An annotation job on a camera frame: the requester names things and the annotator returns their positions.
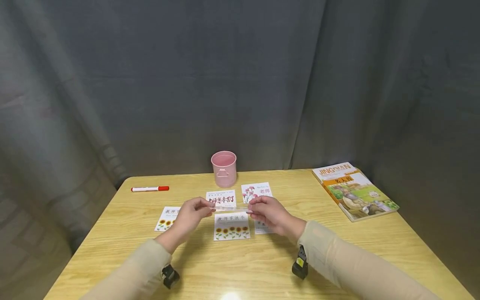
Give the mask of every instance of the gray curtain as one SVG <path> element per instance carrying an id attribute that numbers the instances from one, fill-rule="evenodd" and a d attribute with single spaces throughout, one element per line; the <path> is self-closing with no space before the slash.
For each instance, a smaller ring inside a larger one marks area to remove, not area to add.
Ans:
<path id="1" fill-rule="evenodd" d="M 41 299 L 126 177 L 218 150 L 352 162 L 480 296 L 479 8 L 0 1 L 0 298 Z"/>

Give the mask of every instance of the wrist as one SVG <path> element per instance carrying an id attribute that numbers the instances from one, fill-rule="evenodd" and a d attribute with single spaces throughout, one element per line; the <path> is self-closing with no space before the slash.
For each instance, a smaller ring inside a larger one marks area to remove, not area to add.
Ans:
<path id="1" fill-rule="evenodd" d="M 291 216 L 290 221 L 288 222 L 288 227 L 286 229 L 287 237 L 289 240 L 297 244 L 298 240 L 300 239 L 301 235 L 305 231 L 305 227 L 307 226 L 307 222 L 296 216 Z"/>
<path id="2" fill-rule="evenodd" d="M 162 245 L 170 254 L 173 254 L 178 246 L 181 245 L 181 235 L 175 231 L 173 226 L 157 236 L 154 240 Z"/>

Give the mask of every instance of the wooden table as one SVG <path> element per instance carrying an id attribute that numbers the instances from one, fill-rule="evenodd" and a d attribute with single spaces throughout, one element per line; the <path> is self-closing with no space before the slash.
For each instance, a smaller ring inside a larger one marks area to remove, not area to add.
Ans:
<path id="1" fill-rule="evenodd" d="M 237 203 L 242 203 L 241 184 L 265 181 L 293 215 L 321 222 L 393 263 L 442 299 L 472 298 L 398 213 L 351 223 L 309 169 L 239 172 L 231 188 Z M 130 187 L 157 185 L 169 185 L 170 191 L 130 192 Z M 45 299 L 78 299 L 145 240 L 157 236 L 154 228 L 164 206 L 181 206 L 185 200 L 218 190 L 213 174 L 127 179 Z M 250 222 L 251 239 L 214 242 L 213 218 L 203 220 L 173 255 L 180 282 L 172 290 L 159 287 L 152 298 L 354 299 L 312 269 L 304 281 L 295 277 L 291 266 L 296 246 L 277 235 L 256 236 Z"/>

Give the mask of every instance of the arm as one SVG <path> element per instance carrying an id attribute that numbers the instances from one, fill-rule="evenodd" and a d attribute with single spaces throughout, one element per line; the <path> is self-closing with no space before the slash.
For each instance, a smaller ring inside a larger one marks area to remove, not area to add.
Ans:
<path id="1" fill-rule="evenodd" d="M 438 299 L 389 262 L 339 238 L 317 222 L 292 216 L 277 199 L 250 201 L 252 218 L 305 248 L 307 262 L 339 288 L 362 299 Z"/>
<path id="2" fill-rule="evenodd" d="M 112 274 L 91 289 L 82 300 L 134 300 L 149 298 L 163 282 L 162 269 L 176 248 L 185 242 L 204 217 L 212 215 L 213 203 L 203 198 L 186 201 L 175 223 L 154 240 L 141 245 Z"/>
<path id="3" fill-rule="evenodd" d="M 377 255 L 310 221 L 298 239 L 307 262 L 337 287 L 362 299 L 438 299 L 420 283 Z"/>

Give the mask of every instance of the cup handle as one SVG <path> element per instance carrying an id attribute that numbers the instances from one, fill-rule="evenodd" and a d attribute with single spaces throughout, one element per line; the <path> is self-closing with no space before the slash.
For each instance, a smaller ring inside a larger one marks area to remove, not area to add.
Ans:
<path id="1" fill-rule="evenodd" d="M 219 175 L 221 171 L 224 171 L 226 175 Z M 217 177 L 228 177 L 229 173 L 225 169 L 219 169 L 218 173 L 216 174 Z"/>

